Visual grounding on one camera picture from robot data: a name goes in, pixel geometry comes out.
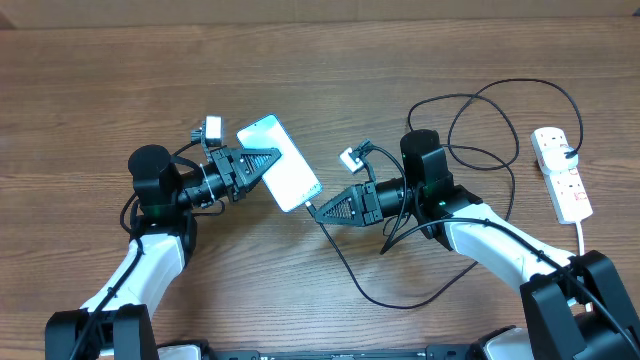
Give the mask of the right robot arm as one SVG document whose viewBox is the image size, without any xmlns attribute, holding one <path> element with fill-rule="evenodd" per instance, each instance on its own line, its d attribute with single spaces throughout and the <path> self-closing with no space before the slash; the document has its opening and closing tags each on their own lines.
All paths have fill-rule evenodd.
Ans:
<svg viewBox="0 0 640 360">
<path fill-rule="evenodd" d="M 574 255 L 533 238 L 455 184 L 439 135 L 400 140 L 401 175 L 369 179 L 309 211 L 322 226 L 364 227 L 412 216 L 444 248 L 483 265 L 521 297 L 526 325 L 507 326 L 469 345 L 442 345 L 429 359 L 636 359 L 639 317 L 612 261 Z"/>
</svg>

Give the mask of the Samsung Galaxy smartphone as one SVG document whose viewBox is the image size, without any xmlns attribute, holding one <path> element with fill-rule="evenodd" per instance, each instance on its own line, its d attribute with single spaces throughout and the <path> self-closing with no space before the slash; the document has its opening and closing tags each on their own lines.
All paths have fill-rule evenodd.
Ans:
<svg viewBox="0 0 640 360">
<path fill-rule="evenodd" d="M 276 115 L 246 126 L 236 137 L 245 149 L 276 148 L 281 153 L 262 180 L 283 212 L 291 212 L 322 192 L 322 184 Z"/>
</svg>

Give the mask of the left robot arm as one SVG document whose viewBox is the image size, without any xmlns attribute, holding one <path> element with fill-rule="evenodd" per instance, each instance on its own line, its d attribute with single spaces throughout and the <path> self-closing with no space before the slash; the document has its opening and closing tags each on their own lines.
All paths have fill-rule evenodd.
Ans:
<svg viewBox="0 0 640 360">
<path fill-rule="evenodd" d="M 196 247 L 197 219 L 237 202 L 280 159 L 276 148 L 207 149 L 199 165 L 160 145 L 128 162 L 134 193 L 120 213 L 128 252 L 107 283 L 79 309 L 54 313 L 45 327 L 48 359 L 212 359 L 205 340 L 157 344 L 151 319 Z"/>
</svg>

